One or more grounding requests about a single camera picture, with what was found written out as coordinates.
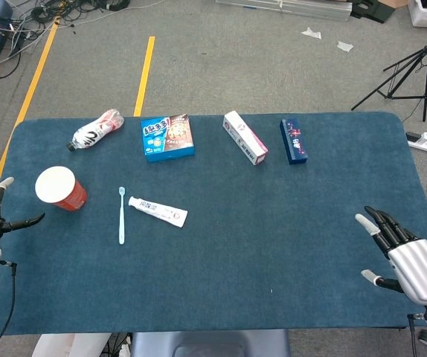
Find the white lid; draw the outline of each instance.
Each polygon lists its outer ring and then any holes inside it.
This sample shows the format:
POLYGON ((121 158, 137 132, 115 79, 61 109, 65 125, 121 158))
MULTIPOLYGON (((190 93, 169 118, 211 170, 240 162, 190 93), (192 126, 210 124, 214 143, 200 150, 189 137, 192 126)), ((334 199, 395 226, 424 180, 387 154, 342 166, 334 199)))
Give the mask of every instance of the white lid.
POLYGON ((60 202, 73 191, 76 180, 70 169, 63 166, 49 167, 38 176, 35 192, 47 203, 60 202))

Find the white box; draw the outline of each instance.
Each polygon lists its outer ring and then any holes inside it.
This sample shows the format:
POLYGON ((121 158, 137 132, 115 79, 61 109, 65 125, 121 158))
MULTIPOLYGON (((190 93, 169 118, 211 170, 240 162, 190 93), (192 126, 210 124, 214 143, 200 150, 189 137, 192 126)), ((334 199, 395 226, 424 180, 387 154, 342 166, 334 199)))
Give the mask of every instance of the white box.
POLYGON ((416 28, 427 28, 427 9, 424 9, 420 0, 408 0, 408 10, 412 18, 412 25, 416 28))
POLYGON ((258 165, 265 159, 268 149, 237 112, 232 111, 225 114, 223 127, 253 165, 258 165))

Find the navy blue box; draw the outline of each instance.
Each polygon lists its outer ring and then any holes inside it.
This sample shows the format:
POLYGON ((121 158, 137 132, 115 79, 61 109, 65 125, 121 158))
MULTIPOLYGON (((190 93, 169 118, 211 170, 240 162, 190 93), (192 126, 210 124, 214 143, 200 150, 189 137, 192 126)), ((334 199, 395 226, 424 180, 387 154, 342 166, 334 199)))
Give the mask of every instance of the navy blue box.
POLYGON ((295 118, 283 119, 280 122, 280 130, 281 136, 283 136, 289 164, 301 164, 306 162, 308 154, 306 154, 306 150, 304 149, 298 120, 295 118))

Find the paper cup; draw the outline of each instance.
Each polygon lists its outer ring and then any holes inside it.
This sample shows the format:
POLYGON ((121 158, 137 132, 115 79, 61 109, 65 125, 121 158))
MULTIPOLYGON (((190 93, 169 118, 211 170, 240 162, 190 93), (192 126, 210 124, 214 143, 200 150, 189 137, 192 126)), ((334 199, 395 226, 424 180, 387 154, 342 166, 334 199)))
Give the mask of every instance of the paper cup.
POLYGON ((79 210, 88 199, 86 190, 72 171, 63 166, 53 166, 40 173, 35 183, 35 192, 43 202, 64 210, 79 210))

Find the plastic bottle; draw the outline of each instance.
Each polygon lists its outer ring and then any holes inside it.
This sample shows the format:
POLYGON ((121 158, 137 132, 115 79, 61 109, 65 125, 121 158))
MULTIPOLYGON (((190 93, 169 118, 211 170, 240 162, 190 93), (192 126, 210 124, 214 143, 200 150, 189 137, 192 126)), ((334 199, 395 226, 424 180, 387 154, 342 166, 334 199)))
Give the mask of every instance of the plastic bottle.
POLYGON ((97 120, 92 121, 79 128, 73 135, 71 142, 66 144, 68 150, 86 149, 92 147, 101 138, 124 123, 124 118, 117 109, 110 109, 101 115, 97 120))

